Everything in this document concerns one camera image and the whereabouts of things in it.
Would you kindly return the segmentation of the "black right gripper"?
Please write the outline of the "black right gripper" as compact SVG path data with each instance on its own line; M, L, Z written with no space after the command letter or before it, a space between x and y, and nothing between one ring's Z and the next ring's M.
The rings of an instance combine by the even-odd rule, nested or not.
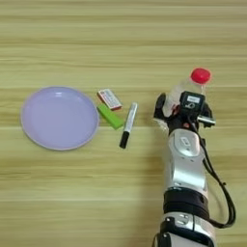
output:
M172 114L171 101L165 93L162 93L156 100L153 118L160 124L168 125L169 134L176 129L197 132L199 130L199 124L202 124L203 127L216 125L212 111L206 102L200 111L179 108L177 112Z

